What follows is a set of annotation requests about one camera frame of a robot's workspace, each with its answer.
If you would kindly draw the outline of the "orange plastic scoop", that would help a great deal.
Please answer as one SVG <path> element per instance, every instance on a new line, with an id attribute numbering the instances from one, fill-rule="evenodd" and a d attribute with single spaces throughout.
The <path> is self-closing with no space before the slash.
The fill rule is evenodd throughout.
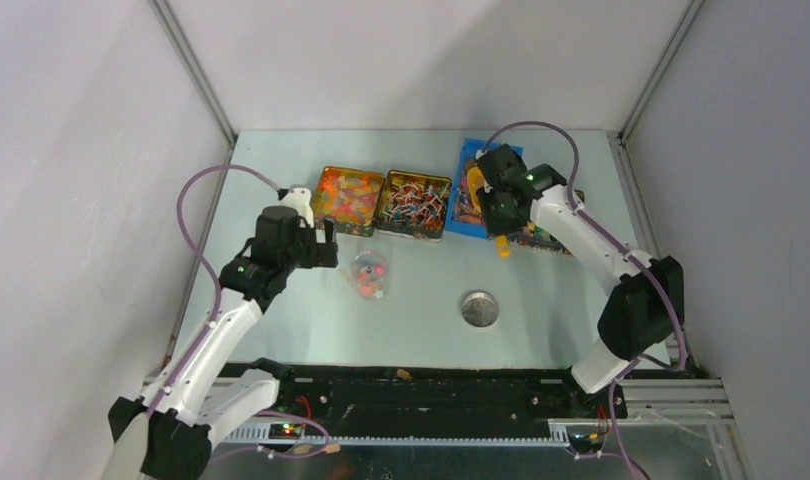
<path id="1" fill-rule="evenodd" d="M 473 166 L 466 173 L 466 182 L 469 196 L 472 201 L 473 208 L 483 217 L 481 208 L 481 201 L 478 197 L 480 190 L 487 191 L 489 185 L 486 183 L 484 175 L 478 166 Z M 499 235 L 494 238 L 497 253 L 500 258 L 508 258 L 511 255 L 511 247 L 504 235 Z"/>

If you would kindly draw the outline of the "clear plastic jar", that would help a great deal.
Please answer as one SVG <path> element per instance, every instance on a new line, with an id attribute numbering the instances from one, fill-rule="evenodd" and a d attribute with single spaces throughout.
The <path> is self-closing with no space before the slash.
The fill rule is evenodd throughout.
<path id="1" fill-rule="evenodd" d="M 377 250 L 358 254 L 350 263 L 350 282 L 365 300 L 380 300 L 389 290 L 391 267 L 387 258 Z"/>

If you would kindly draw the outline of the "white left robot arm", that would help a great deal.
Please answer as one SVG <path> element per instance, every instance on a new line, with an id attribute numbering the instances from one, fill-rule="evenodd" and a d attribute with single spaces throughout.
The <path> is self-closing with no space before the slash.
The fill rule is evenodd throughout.
<path id="1" fill-rule="evenodd" d="M 183 353 L 139 397 L 112 405 L 114 449 L 103 478 L 197 479 L 215 447 L 248 418 L 265 409 L 278 417 L 293 411 L 297 390 L 273 362 L 246 370 L 216 395 L 210 390 L 296 269 L 337 266 L 332 218 L 324 219 L 323 231 L 319 241 L 312 218 L 292 207 L 263 209 L 254 235 L 216 275 L 214 305 Z"/>

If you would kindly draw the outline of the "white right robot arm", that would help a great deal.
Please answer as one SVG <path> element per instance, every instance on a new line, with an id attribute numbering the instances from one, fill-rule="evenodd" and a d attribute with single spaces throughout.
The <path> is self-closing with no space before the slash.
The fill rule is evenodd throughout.
<path id="1" fill-rule="evenodd" d="M 572 365 L 575 383 L 562 392 L 566 411 L 587 418 L 601 407 L 607 384 L 680 327 L 682 267 L 618 240 L 587 214 L 567 179 L 546 164 L 528 168 L 510 145 L 477 154 L 475 163 L 483 176 L 476 195 L 488 233 L 507 236 L 529 225 L 545 230 L 608 296 L 598 338 Z"/>

